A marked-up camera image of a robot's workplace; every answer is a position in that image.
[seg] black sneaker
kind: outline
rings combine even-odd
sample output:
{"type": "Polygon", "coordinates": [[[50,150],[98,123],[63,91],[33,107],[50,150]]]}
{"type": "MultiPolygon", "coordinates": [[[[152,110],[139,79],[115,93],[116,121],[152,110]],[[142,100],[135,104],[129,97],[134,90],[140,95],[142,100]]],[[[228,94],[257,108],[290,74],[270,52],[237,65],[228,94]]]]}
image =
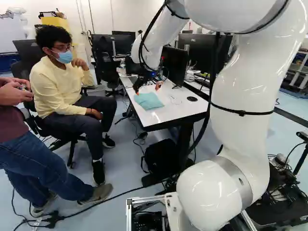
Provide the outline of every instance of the black sneaker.
{"type": "Polygon", "coordinates": [[[103,138],[103,146],[106,148],[114,148],[116,144],[112,139],[110,139],[110,136],[106,134],[105,138],[103,138]]]}
{"type": "Polygon", "coordinates": [[[93,178],[97,185],[105,184],[105,168],[102,161],[92,162],[93,167],[93,178]]]}

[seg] light blue towel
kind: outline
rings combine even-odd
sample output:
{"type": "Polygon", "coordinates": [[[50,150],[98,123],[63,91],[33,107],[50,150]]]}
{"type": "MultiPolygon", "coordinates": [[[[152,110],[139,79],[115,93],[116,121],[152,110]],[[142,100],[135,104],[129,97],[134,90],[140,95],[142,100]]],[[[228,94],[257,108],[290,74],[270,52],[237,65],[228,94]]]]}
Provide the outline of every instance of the light blue towel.
{"type": "Polygon", "coordinates": [[[134,96],[134,100],[137,104],[144,108],[144,110],[150,110],[152,108],[163,107],[164,105],[158,99],[154,92],[140,93],[134,96]]]}

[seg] dark jeans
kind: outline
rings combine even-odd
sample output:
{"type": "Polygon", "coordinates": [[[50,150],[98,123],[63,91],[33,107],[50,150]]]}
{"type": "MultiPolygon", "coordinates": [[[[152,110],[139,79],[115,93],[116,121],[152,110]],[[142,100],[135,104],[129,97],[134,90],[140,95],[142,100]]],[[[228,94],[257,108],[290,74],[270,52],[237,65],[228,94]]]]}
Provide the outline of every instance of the dark jeans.
{"type": "Polygon", "coordinates": [[[87,144],[93,160],[99,160],[103,156],[102,133],[109,131],[116,112],[116,100],[99,96],[82,96],[74,105],[96,109],[103,113],[103,119],[99,120],[88,115],[60,115],[56,112],[44,119],[46,125],[54,129],[70,133],[85,133],[87,144]]]}
{"type": "Polygon", "coordinates": [[[64,161],[30,131],[0,143],[0,169],[35,207],[46,204],[49,190],[69,201],[87,200],[93,195],[93,187],[69,174],[64,161]]]}

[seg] light blue floor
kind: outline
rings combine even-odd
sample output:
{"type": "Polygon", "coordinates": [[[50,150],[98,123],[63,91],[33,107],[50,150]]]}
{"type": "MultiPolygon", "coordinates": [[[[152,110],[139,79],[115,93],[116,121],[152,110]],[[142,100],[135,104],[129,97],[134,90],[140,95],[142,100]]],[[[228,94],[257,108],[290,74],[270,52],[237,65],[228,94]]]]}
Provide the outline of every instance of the light blue floor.
{"type": "MultiPolygon", "coordinates": [[[[288,99],[289,96],[279,96],[281,107],[288,107],[289,112],[305,116],[308,113],[307,102],[304,100],[288,99]]],[[[121,118],[122,112],[126,110],[128,100],[118,99],[118,109],[115,116],[115,122],[121,118]]],[[[116,126],[113,125],[109,135],[115,140],[116,147],[114,149],[104,151],[104,161],[106,166],[107,182],[114,186],[112,196],[128,191],[141,186],[141,177],[145,174],[140,168],[141,151],[138,146],[133,144],[135,138],[135,127],[138,131],[140,127],[136,120],[123,120],[116,126]]],[[[195,134],[199,132],[202,121],[195,124],[195,134]]],[[[289,151],[301,140],[295,135],[297,131],[306,130],[305,127],[286,119],[278,114],[273,114],[270,121],[269,133],[267,139],[268,154],[284,153],[289,151]]],[[[149,133],[144,149],[151,143],[155,143],[161,139],[169,138],[170,133],[167,130],[156,131],[149,133]]],[[[216,139],[211,126],[209,125],[203,139],[197,146],[197,161],[202,161],[214,156],[220,147],[219,141],[216,139]]],[[[294,168],[300,155],[303,152],[303,146],[299,147],[291,155],[291,166],[294,168]]],[[[69,154],[69,145],[59,149],[56,153],[65,161],[69,154]]],[[[75,159],[77,165],[71,173],[80,177],[83,181],[93,185],[92,169],[90,163],[90,154],[86,143],[79,142],[76,146],[75,159]]],[[[300,171],[298,178],[301,181],[301,189],[308,193],[308,163],[305,163],[300,171]]],[[[20,223],[21,219],[13,214],[11,207],[12,187],[7,180],[6,175],[0,171],[0,230],[12,231],[14,227],[20,223]]],[[[126,230],[126,215],[125,215],[125,199],[129,197],[144,197],[152,196],[156,192],[161,191],[161,185],[152,186],[147,189],[142,189],[137,192],[121,196],[113,201],[102,204],[91,211],[78,215],[77,217],[61,221],[57,224],[55,231],[124,231],[126,230]]],[[[29,203],[22,199],[19,195],[15,197],[15,207],[18,213],[30,217],[28,214],[29,203]]],[[[80,208],[75,202],[69,202],[62,199],[57,201],[52,206],[51,210],[59,209],[61,215],[68,215],[77,212],[80,208]]],[[[31,228],[22,225],[19,231],[30,231],[31,228]]],[[[292,228],[292,230],[303,231],[308,230],[306,225],[292,228]]]]}

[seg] eyeglasses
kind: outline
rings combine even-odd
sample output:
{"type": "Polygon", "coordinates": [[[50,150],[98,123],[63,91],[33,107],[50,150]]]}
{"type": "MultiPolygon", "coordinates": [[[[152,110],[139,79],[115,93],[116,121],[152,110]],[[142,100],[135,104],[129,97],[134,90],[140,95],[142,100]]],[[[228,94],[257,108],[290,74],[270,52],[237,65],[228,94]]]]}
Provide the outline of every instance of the eyeglasses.
{"type": "Polygon", "coordinates": [[[56,46],[56,47],[53,47],[55,50],[58,50],[59,52],[65,52],[65,51],[68,51],[68,50],[71,50],[72,49],[72,45],[68,45],[68,46],[56,46]]]}

